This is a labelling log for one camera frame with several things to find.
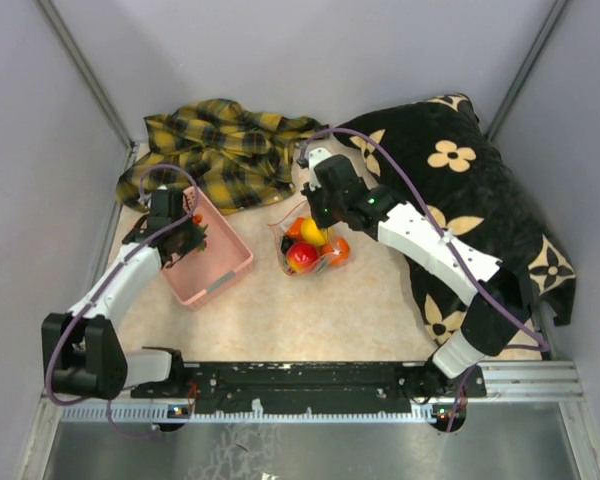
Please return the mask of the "clear orange-zipper zip bag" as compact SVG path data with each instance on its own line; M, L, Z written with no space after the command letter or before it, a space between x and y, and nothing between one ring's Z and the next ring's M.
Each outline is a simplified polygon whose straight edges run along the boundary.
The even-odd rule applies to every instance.
M307 202L296 205L269 228L279 266L288 276L317 274L350 259L348 241L334 227L320 229Z

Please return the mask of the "pink plastic basket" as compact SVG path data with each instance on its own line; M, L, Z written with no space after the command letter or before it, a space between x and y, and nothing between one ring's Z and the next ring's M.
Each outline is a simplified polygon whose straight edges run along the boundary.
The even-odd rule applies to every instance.
M195 213L206 226L206 248L188 253L162 271L176 299L196 310L234 286L253 269L253 253L202 192Z

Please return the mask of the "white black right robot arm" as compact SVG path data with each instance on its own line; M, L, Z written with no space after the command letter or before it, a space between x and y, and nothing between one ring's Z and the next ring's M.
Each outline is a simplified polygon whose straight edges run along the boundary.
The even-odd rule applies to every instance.
M319 228L343 222L365 233L423 267L466 306L461 327L428 361L426 380L434 393L453 393L465 370L497 356L530 318L530 287L517 272L436 229L392 189L369 188L347 157L318 149L298 164L309 172L302 194Z

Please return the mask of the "orange toy fruit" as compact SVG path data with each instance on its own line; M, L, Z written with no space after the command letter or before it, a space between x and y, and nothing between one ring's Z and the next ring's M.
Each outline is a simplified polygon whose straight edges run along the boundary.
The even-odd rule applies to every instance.
M344 265L349 260L350 253L350 245L342 236L331 237L330 241L321 247L321 256L331 267Z
M302 225L304 222L303 217L298 217L294 220L291 226L286 230L285 235L294 241L302 241Z

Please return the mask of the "yellow toy fruit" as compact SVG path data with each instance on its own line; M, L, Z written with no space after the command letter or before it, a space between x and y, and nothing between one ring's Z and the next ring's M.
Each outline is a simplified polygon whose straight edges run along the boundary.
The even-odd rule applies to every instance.
M329 233L325 229L320 229L313 218L305 218L300 227L302 239L315 246L322 247L328 243Z

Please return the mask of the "red toy cherry bunch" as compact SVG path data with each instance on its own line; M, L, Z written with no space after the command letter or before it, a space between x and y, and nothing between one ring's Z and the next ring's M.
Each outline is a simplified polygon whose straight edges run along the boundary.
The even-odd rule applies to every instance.
M185 211L187 214L191 214L192 228L190 230L190 239L192 240L192 250L196 252L204 251L207 246L207 225L202 224L203 216L194 212L194 206L188 196L184 196Z

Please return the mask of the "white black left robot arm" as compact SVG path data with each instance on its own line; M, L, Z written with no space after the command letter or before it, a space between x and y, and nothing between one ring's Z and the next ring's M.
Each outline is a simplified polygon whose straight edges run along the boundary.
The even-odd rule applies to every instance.
M188 373L174 364L175 351L123 350L117 329L138 295L168 266L201 246L205 230L193 216L200 195L163 188L150 210L126 234L118 254L91 290L65 313L42 323L44 384L58 405L85 399L113 400L123 390L153 383L164 395L181 394Z

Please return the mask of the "red toy fruit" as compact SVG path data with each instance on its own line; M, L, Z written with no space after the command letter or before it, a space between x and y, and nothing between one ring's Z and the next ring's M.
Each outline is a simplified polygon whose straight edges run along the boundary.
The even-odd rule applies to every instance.
M287 264L297 274L312 272L319 259L317 248L306 242L296 242L286 254Z

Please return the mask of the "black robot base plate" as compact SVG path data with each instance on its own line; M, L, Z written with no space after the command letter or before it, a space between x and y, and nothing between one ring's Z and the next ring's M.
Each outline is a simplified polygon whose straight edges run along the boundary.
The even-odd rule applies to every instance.
M135 399L185 399L198 414L409 413L413 400L486 396L482 371L449 379L430 362L186 362Z

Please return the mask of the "dark toy grapes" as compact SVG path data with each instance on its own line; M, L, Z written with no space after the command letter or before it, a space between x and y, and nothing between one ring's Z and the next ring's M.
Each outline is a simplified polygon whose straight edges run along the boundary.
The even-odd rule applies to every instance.
M283 255L286 255L289 249L296 243L296 240L290 236L283 236L280 243L280 251Z

